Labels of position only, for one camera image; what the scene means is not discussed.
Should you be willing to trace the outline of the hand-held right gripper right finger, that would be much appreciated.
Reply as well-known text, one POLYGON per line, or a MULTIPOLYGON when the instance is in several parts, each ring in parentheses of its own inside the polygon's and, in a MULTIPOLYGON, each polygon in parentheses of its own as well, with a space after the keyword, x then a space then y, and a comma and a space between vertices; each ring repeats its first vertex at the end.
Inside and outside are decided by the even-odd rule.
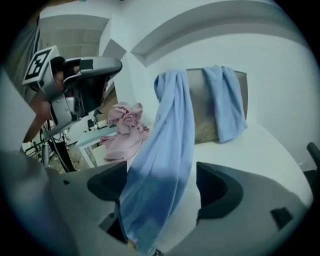
POLYGON ((195 195, 182 200, 163 236, 167 256, 269 256, 313 200, 300 170, 266 175, 200 161, 195 170, 195 195))

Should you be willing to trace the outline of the person's left hand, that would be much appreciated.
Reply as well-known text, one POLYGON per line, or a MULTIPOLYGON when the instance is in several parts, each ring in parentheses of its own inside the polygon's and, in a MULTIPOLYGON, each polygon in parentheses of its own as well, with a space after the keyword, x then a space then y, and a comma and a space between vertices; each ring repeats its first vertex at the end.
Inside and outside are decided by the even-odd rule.
POLYGON ((65 89, 65 86, 64 86, 64 74, 63 72, 59 71, 57 72, 55 75, 54 75, 54 81, 55 81, 55 84, 57 86, 57 88, 63 92, 64 89, 65 89))

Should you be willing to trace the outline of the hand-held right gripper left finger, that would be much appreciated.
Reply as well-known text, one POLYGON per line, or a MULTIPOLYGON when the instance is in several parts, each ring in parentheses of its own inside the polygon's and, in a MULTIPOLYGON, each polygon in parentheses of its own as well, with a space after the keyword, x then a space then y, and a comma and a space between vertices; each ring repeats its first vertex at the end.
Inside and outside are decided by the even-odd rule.
POLYGON ((120 214, 127 162, 50 176, 50 189, 79 256, 129 256, 120 214))

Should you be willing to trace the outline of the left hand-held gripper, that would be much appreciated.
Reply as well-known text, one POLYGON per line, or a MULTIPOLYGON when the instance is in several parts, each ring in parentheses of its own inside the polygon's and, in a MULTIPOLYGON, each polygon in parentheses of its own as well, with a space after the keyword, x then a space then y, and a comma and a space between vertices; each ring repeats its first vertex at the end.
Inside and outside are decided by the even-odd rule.
POLYGON ((123 68, 114 57, 91 56, 64 59, 56 46, 34 53, 22 84, 41 91, 50 103, 54 122, 51 131, 61 132, 102 105, 106 79, 123 68), (55 83, 54 75, 63 72, 64 91, 55 83))

